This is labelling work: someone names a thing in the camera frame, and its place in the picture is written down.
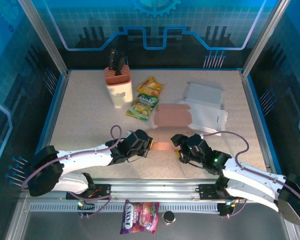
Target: gear logo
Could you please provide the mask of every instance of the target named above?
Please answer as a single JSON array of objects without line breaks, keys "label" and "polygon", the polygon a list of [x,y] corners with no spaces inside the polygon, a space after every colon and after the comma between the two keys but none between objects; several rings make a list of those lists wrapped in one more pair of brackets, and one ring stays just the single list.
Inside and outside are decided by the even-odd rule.
[{"label": "gear logo", "polygon": [[0,0],[0,13],[2,17],[12,25],[20,14],[19,3],[17,0]]},{"label": "gear logo", "polygon": [[132,0],[134,10],[139,10],[141,14],[154,18],[156,16],[163,17],[171,10],[176,10],[176,5],[180,3],[180,0]]}]

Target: candy bag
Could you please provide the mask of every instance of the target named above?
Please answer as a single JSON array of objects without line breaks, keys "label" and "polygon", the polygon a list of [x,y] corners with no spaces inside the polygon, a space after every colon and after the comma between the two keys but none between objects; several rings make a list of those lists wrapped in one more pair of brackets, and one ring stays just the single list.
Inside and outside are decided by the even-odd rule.
[{"label": "candy bag", "polygon": [[141,83],[135,88],[141,94],[147,94],[150,96],[159,96],[164,84],[157,83],[155,78],[151,76],[147,81]]},{"label": "candy bag", "polygon": [[125,200],[120,234],[150,231],[156,233],[159,202],[129,202]]},{"label": "candy bag", "polygon": [[147,121],[154,107],[158,104],[157,96],[149,96],[147,94],[139,94],[132,106],[125,113],[128,116]]}]

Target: green snack bag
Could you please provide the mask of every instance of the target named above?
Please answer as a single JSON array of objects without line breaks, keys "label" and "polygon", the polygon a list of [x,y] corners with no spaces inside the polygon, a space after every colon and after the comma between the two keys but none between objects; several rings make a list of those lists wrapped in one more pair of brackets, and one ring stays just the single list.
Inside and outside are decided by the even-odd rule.
[{"label": "green snack bag", "polygon": [[147,94],[140,93],[126,114],[128,116],[147,121],[151,111],[158,102],[159,98],[157,96],[149,96]]}]

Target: knife block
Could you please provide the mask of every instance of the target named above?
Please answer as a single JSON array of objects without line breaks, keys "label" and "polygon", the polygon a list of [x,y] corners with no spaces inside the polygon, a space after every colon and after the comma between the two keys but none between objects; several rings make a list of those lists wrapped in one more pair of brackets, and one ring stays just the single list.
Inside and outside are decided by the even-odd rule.
[{"label": "knife block", "polygon": [[115,76],[116,71],[104,69],[105,85],[115,108],[131,105],[134,100],[130,68],[123,65],[121,75]]}]

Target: glass panel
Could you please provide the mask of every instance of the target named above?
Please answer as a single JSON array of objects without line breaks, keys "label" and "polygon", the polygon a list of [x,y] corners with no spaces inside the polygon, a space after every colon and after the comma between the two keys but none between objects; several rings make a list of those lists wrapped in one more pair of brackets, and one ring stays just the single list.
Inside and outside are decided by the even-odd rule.
[{"label": "glass panel", "polygon": [[35,0],[68,68],[242,68],[277,0]]},{"label": "glass panel", "polygon": [[293,0],[251,73],[282,173],[300,176],[300,0]]},{"label": "glass panel", "polygon": [[59,75],[19,3],[0,1],[0,239],[21,190],[21,158],[36,152]]}]

